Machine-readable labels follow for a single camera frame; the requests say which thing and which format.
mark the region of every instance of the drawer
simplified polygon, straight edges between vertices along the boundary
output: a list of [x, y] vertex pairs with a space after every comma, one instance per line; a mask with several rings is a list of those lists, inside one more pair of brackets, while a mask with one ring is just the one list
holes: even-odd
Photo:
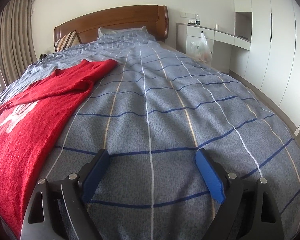
[[[213, 52], [213, 42], [214, 42], [214, 40], [210, 40], [210, 39], [206, 39], [206, 40], [207, 40], [210, 52]], [[186, 54], [189, 55], [189, 56], [191, 56], [190, 44], [191, 44], [192, 41], [193, 42], [200, 42], [201, 37], [198, 38], [198, 37], [187, 36]]]
[[234, 36], [226, 33], [215, 32], [214, 40], [234, 45]]
[[195, 27], [195, 26], [187, 26], [187, 36], [201, 38], [201, 32], [203, 32], [206, 39], [210, 39], [210, 40], [214, 39], [214, 30], [209, 30], [209, 29]]
[[238, 37], [234, 37], [234, 45], [246, 50], [250, 50], [251, 43]]

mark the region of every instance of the blue gripper pad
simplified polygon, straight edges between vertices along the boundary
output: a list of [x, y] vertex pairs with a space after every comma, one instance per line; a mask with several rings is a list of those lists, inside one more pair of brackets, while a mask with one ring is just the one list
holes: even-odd
[[98, 187], [100, 180], [106, 173], [106, 169], [110, 164], [110, 158], [107, 151], [104, 151], [98, 162], [94, 165], [86, 180], [83, 182], [83, 194], [81, 200], [83, 203], [87, 203], [93, 198], [93, 195]]
[[197, 167], [210, 191], [211, 197], [219, 204], [222, 204], [226, 199], [222, 180], [206, 159], [203, 151], [197, 151], [195, 154], [195, 163], [197, 164]]

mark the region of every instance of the brown wooden headboard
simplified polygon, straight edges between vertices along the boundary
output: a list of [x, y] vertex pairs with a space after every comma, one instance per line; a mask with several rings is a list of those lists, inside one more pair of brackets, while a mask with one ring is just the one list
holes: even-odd
[[127, 29], [147, 27], [157, 41], [168, 37], [169, 18], [165, 5], [133, 5], [106, 9], [83, 15], [54, 28], [54, 42], [76, 30], [80, 43], [95, 41], [98, 28]]

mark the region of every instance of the comforter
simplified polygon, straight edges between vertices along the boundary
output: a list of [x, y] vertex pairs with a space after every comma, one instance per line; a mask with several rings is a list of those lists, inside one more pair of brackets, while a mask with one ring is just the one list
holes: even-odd
[[104, 239], [201, 239], [219, 208], [195, 165], [202, 147], [243, 179], [266, 177], [285, 239], [296, 235], [300, 147], [286, 125], [243, 84], [148, 33], [105, 35], [51, 54], [5, 89], [0, 105], [83, 59], [118, 66], [70, 118], [41, 177], [63, 179], [107, 149], [110, 166], [86, 204]]

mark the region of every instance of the metal screw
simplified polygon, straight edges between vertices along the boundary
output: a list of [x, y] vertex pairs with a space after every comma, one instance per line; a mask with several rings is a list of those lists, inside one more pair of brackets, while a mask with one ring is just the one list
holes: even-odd
[[267, 184], [267, 179], [266, 178], [260, 178], [261, 184]]
[[42, 179], [39, 179], [38, 184], [39, 184], [39, 185], [42, 185], [42, 184], [44, 184], [45, 182], [46, 182], [46, 179], [45, 179], [45, 178], [42, 178]]
[[229, 177], [229, 179], [236, 179], [237, 175], [233, 172], [230, 172], [230, 173], [228, 173], [228, 177]]
[[69, 179], [76, 179], [77, 178], [77, 174], [76, 173], [71, 173], [69, 175]]

